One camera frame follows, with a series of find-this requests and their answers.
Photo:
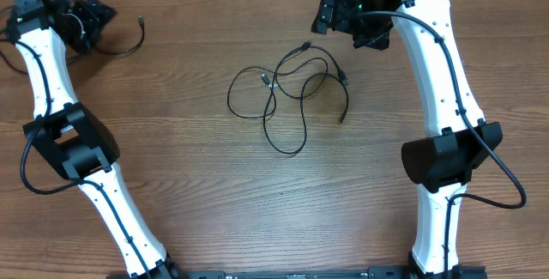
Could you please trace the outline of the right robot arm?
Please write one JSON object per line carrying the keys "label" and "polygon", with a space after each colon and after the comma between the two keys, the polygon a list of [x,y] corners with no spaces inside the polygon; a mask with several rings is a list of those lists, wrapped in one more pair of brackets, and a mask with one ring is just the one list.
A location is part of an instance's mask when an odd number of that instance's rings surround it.
{"label": "right robot arm", "polygon": [[321,0],[314,33],[348,33],[356,48],[385,50],[401,36],[419,90],[425,137],[404,143],[401,160],[417,186],[417,233],[406,268],[372,267],[372,278],[485,278],[456,250],[460,195],[502,141],[471,93],[456,46],[450,0]]}

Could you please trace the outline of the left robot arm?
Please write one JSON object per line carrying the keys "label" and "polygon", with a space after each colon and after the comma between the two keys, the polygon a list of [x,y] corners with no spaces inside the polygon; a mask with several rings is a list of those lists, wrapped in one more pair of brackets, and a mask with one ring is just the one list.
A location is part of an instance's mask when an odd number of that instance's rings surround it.
{"label": "left robot arm", "polygon": [[116,14],[99,0],[14,0],[5,41],[21,54],[33,90],[21,181],[44,196],[79,188],[116,242],[124,277],[182,278],[125,185],[113,134],[77,99],[69,76],[67,50],[90,53]]}

